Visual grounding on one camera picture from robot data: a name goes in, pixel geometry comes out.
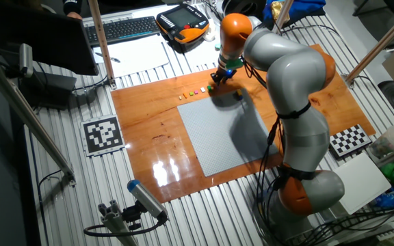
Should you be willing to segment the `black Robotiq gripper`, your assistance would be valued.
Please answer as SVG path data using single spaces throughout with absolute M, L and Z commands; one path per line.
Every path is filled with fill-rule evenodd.
M 216 72 L 211 73 L 211 78 L 213 79 L 213 82 L 216 85 L 219 85 L 220 82 L 222 85 L 226 85 L 228 79 L 232 78 L 236 72 L 237 72 L 236 69 L 224 70 L 224 69 L 218 68 Z

